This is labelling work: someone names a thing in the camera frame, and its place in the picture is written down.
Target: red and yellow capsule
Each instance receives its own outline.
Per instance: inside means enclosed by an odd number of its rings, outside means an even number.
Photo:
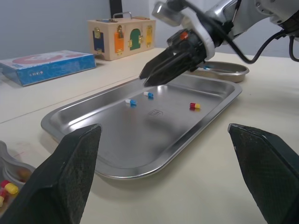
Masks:
[[[190,103],[190,108],[200,109],[200,104]]]
[[[5,200],[6,195],[7,195],[7,191],[4,189],[0,189],[0,207],[3,206],[3,202]]]
[[[0,185],[11,195],[14,195],[19,192],[19,188],[7,180],[2,181]]]

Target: capsule pill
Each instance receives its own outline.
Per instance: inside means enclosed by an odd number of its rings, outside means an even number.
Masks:
[[[5,200],[6,195],[7,195],[7,191],[4,189],[0,189],[0,207],[3,206],[3,202]]]
[[[151,98],[154,97],[154,94],[152,94],[151,92],[144,92],[143,94],[144,94],[145,96],[148,96],[148,97],[151,97]]]
[[[19,188],[9,181],[2,181],[1,187],[8,191],[9,194],[14,195],[19,192]]]
[[[137,105],[136,101],[132,99],[126,99],[126,103],[131,105]]]
[[[190,103],[190,108],[200,109],[200,104]]]

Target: metal tray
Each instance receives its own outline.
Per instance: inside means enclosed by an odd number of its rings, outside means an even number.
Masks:
[[[100,123],[96,173],[138,178],[167,165],[242,92],[235,83],[185,74],[167,85],[142,84],[136,79],[56,109],[43,118],[42,128],[60,141],[77,128]],[[137,106],[126,104],[128,98]],[[190,110],[191,102],[201,109]]]
[[[25,180],[20,181],[20,172],[26,172],[28,177],[33,173],[35,168],[31,165],[19,162],[8,154],[7,146],[3,141],[0,141],[0,182],[8,180],[16,185],[19,190],[24,186]],[[0,218],[12,203],[16,195],[9,195],[7,202],[4,202],[0,208]]]
[[[248,73],[249,68],[240,64],[208,61],[200,64],[194,72],[189,74],[239,83]]]

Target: colorful door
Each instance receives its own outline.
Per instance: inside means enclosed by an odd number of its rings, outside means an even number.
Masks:
[[[148,26],[146,28],[146,46],[150,47],[152,41],[153,41],[153,27],[152,26]]]
[[[95,28],[93,31],[93,47],[99,53],[104,53],[104,34],[100,32],[99,28]]]
[[[130,34],[130,50],[140,48],[139,37],[141,36],[139,29],[133,29]]]
[[[120,25],[117,28],[117,32],[114,33],[114,48],[116,54],[122,54],[124,51],[124,33]]]

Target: black pole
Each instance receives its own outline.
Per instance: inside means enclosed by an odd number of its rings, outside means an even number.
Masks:
[[[115,13],[122,13],[122,4],[121,0],[109,0],[110,2],[110,13],[111,18]],[[116,18],[123,18],[122,15],[117,15]]]

